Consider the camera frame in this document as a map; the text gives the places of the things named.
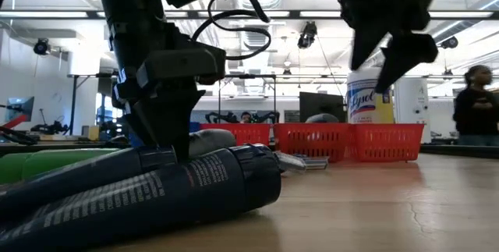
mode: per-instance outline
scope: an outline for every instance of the pole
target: pole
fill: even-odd
[[[69,122],[69,135],[73,134],[76,108],[76,89],[78,89],[78,76],[73,77],[73,98],[71,100],[71,121]]]
[[[101,94],[101,114],[99,115],[101,117],[101,124],[105,122],[106,120],[106,95]]]
[[[218,114],[221,114],[221,80],[218,81]]]
[[[277,78],[274,77],[274,112],[278,111],[278,108],[277,108],[278,92],[277,92],[277,90],[278,90],[278,82],[277,82]]]

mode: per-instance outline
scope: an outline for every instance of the table surface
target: table surface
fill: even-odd
[[[275,204],[99,251],[499,251],[499,161],[331,165],[283,179]]]

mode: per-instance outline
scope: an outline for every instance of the black shirt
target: black shirt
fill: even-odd
[[[475,103],[491,103],[493,108],[473,108]],[[461,135],[498,135],[499,105],[491,92],[467,88],[455,99],[454,120]]]

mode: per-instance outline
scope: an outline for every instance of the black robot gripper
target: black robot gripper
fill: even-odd
[[[381,51],[385,61],[378,77],[377,93],[386,91],[395,81],[421,62],[434,62],[438,55],[434,39],[414,34],[430,22],[427,9],[432,0],[338,0],[342,19],[355,30],[350,68],[359,69],[391,35]]]

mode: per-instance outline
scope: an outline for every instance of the green object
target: green object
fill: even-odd
[[[6,154],[0,158],[0,185],[23,179],[24,162],[33,153]]]
[[[7,154],[0,158],[0,185],[16,183],[78,161],[110,154],[118,149],[46,150],[35,153]]]
[[[99,155],[110,154],[118,149],[79,149],[79,150],[53,150],[38,151],[32,154],[23,166],[22,179],[30,178],[37,174],[70,165],[75,162],[95,158]]]

